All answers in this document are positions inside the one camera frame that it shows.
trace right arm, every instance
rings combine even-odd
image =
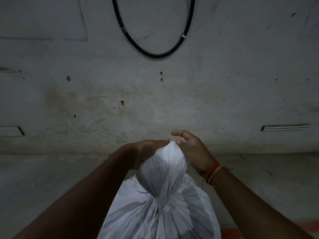
[[[174,131],[171,134],[186,140],[176,143],[201,176],[217,163],[198,137],[187,131]],[[254,194],[227,169],[219,169],[211,185],[246,239],[313,239]]]

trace floor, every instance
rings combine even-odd
[[[14,236],[55,199],[98,166],[105,155],[1,155],[0,238]],[[217,157],[283,215],[319,238],[319,159],[316,154]],[[198,186],[202,179],[187,172]],[[134,174],[130,171],[127,177]],[[224,238],[241,238],[213,188],[203,184]]]

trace left arm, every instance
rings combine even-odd
[[[122,146],[42,212],[14,239],[96,238],[129,169],[138,169],[168,140]]]

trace plastic bag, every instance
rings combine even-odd
[[[175,142],[158,149],[122,183],[98,239],[221,238],[209,197],[186,168]]]

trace right hand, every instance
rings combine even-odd
[[[200,176],[203,176],[211,166],[217,163],[206,146],[195,135],[185,130],[173,131],[171,134],[173,136],[183,137],[186,140],[186,142],[177,140],[176,144],[184,153],[189,164]]]

